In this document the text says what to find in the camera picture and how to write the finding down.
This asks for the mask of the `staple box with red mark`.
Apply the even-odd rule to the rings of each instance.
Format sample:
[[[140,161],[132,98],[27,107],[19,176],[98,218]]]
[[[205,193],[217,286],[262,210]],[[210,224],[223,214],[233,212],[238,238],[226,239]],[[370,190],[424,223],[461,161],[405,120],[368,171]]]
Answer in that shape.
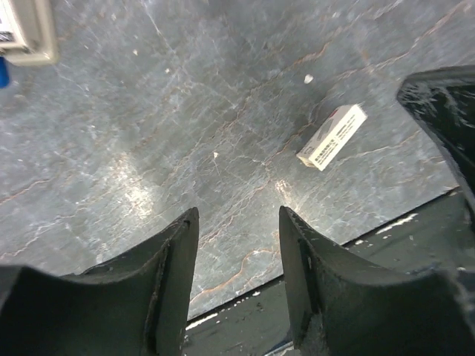
[[[305,166],[323,171],[366,119],[367,114],[360,105],[342,105],[336,108],[297,152],[297,158]]]

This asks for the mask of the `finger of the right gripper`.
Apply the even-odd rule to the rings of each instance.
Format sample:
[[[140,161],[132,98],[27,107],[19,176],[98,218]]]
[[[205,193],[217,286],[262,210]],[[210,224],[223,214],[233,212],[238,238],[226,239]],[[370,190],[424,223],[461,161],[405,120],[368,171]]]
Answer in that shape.
[[[474,212],[474,66],[413,73],[398,103],[435,143]]]

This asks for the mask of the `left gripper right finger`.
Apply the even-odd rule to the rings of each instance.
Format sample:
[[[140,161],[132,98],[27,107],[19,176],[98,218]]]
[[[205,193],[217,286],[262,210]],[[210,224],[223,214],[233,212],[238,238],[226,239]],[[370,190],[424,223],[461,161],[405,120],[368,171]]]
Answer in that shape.
[[[394,271],[279,210],[286,300],[303,355],[472,355],[474,273]]]

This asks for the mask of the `beige black stapler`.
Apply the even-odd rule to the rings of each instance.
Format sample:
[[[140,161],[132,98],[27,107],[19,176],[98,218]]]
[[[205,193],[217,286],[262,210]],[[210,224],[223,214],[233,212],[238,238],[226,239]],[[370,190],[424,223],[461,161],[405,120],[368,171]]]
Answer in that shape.
[[[1,57],[16,66],[58,62],[59,48],[50,1],[1,2]]]

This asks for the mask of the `blue stapler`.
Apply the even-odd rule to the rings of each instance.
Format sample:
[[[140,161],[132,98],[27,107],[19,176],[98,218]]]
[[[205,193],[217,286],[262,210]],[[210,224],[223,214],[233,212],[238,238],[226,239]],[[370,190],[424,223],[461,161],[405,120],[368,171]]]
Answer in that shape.
[[[4,57],[0,57],[0,88],[5,88],[10,84],[10,75],[7,62]]]

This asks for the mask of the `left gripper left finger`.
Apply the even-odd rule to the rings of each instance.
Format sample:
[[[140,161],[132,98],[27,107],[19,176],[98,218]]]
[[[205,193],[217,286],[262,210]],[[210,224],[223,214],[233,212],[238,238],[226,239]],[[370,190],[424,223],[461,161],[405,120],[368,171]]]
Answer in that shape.
[[[81,274],[1,267],[3,355],[180,355],[199,238],[190,208]]]

